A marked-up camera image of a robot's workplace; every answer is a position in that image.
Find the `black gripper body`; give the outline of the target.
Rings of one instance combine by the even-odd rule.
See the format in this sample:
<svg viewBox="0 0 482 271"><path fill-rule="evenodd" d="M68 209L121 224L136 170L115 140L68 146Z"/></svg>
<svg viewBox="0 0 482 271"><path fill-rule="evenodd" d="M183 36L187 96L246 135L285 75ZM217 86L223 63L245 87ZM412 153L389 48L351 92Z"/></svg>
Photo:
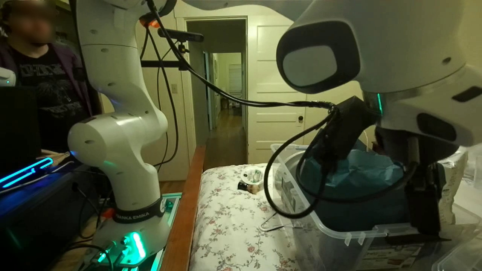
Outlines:
<svg viewBox="0 0 482 271"><path fill-rule="evenodd" d="M415 165L416 171L406 185L410 223L427 236L440 235L440 173L439 161L458 150L431 137L407 131L376 128L379 149L388 156L407 167Z"/></svg>

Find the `robot base plate green light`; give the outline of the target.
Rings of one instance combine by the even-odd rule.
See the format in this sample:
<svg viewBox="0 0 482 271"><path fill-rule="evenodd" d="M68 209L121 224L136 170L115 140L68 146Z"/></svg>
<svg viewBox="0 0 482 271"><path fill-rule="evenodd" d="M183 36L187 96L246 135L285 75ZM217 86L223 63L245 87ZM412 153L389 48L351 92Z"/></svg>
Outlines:
<svg viewBox="0 0 482 271"><path fill-rule="evenodd" d="M181 197L181 192L163 194L162 215L142 223L104 221L80 271L159 271Z"/></svg>

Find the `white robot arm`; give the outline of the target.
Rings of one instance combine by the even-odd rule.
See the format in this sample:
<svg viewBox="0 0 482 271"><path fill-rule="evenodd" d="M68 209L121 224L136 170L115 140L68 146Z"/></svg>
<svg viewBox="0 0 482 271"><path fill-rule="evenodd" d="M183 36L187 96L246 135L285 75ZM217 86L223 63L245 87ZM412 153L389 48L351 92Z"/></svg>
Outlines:
<svg viewBox="0 0 482 271"><path fill-rule="evenodd" d="M118 200L118 226L153 220L157 173L141 155L168 128L142 75L135 25L157 21L177 0L76 0L89 83L113 113L76 123L68 146L101 168ZM464 0L312 0L282 34L276 63L284 81L321 93L350 81L365 92L365 113L339 108L320 153L345 155L370 123L416 140L473 146L481 140L482 74L458 40Z"/></svg>

